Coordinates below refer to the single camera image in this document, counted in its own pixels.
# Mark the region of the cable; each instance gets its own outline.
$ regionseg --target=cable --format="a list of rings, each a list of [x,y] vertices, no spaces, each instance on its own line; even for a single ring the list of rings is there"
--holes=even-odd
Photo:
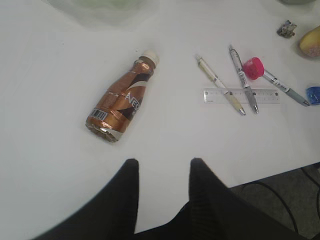
[[[245,189],[245,187],[248,186],[248,185],[261,185],[261,186],[269,189],[271,192],[273,192],[273,194],[278,197],[278,199],[281,201],[281,203],[285,207],[286,211],[288,212],[288,214],[289,214],[289,216],[291,218],[292,224],[293,224],[294,231],[297,234],[299,233],[298,227],[297,227],[297,223],[296,223],[296,219],[295,219],[294,215],[292,214],[289,206],[287,205],[287,203],[283,200],[283,198],[275,190],[273,190],[269,185],[267,185],[267,184],[265,184],[263,182],[260,182],[260,181],[253,181],[253,182],[247,183],[247,184],[244,185],[243,189]]]
[[[300,169],[301,169],[301,171],[304,173],[304,175],[306,175],[306,177],[307,177],[308,179],[310,179],[311,182],[313,182],[315,185],[317,185],[317,187],[320,189],[320,184],[319,184],[316,180],[314,180],[314,179],[312,178],[312,176],[310,176],[310,175],[306,172],[306,170],[304,170],[303,168],[300,168]]]
[[[319,221],[320,221],[320,207],[319,207],[319,198],[320,198],[320,188],[316,194],[316,212],[318,213],[318,218],[319,218]]]
[[[310,176],[308,173],[307,173],[307,171],[306,170],[304,170],[303,168],[300,168],[301,169],[301,171],[304,173],[304,175],[306,175],[306,177],[308,178],[308,179],[310,179],[311,180],[311,182],[313,182],[318,188],[319,188],[319,190],[318,190],[318,192],[317,192],[317,194],[316,194],[316,212],[317,212],[317,214],[318,214],[318,218],[319,218],[319,221],[320,221],[320,207],[319,207],[319,199],[320,199],[320,184],[312,177],[312,176]]]

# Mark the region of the yellow fruit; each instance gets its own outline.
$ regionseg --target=yellow fruit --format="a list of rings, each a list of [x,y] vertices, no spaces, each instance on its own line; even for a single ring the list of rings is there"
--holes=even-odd
[[[320,56],[320,26],[308,32],[300,40],[301,51],[309,57]]]

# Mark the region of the gray floor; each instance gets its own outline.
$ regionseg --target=gray floor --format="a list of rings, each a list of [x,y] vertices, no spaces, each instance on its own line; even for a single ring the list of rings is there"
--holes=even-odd
[[[320,173],[314,166],[304,168],[318,183]],[[296,169],[260,180],[272,187],[287,203],[295,218],[299,234],[312,239],[320,233],[317,214],[319,188]],[[261,185],[236,186],[231,189],[239,197],[294,231],[292,220],[281,201]]]

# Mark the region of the pink cap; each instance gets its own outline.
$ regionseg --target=pink cap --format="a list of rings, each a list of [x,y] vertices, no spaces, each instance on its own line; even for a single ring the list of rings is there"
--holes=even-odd
[[[243,71],[251,80],[256,80],[265,74],[265,68],[261,60],[257,57],[251,58],[243,65]]]

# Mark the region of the small object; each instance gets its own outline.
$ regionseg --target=small object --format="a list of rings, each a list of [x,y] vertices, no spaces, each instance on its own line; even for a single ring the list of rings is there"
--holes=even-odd
[[[285,23],[276,31],[276,33],[284,37],[286,39],[291,38],[292,36],[296,35],[294,30],[296,29],[297,25],[293,24],[289,20],[285,21]]]
[[[258,57],[254,57],[247,61],[243,66],[243,70],[248,78],[256,80],[259,77],[263,77],[299,104],[305,107],[310,106],[309,102],[301,95],[296,93],[293,89],[287,87],[283,82],[279,81],[274,75],[267,71]]]
[[[311,105],[320,105],[320,86],[312,86],[306,90]]]
[[[247,82],[247,78],[246,78],[244,68],[242,66],[242,62],[239,57],[239,54],[237,53],[237,51],[234,49],[234,47],[232,45],[229,45],[229,53],[231,55],[236,72],[239,75],[242,88],[245,89],[244,93],[245,93],[246,97],[248,98],[248,102],[249,102],[253,112],[258,114],[259,113],[258,104],[257,104],[256,98],[254,96],[254,93],[252,92],[252,89]]]
[[[301,38],[299,47],[301,51],[309,57],[320,56],[320,26],[308,32]]]
[[[87,117],[86,127],[109,142],[116,142],[139,110],[146,85],[159,57],[145,51],[132,69],[112,84]]]
[[[238,111],[241,115],[245,116],[246,112],[242,107],[242,105],[239,103],[237,98],[227,90],[226,86],[215,74],[215,72],[210,68],[210,66],[206,63],[206,61],[198,55],[195,58],[198,62],[198,66],[206,73],[210,81],[213,82],[213,84],[217,88],[220,88],[223,90],[221,94],[223,94],[223,96],[228,100],[228,102],[234,107],[236,111]]]
[[[224,88],[205,88],[203,90],[204,102],[206,104],[225,104],[227,99],[222,95]],[[248,99],[243,88],[228,88],[229,94],[232,94],[241,104],[247,104]],[[280,104],[279,91],[276,89],[252,89],[258,104]]]

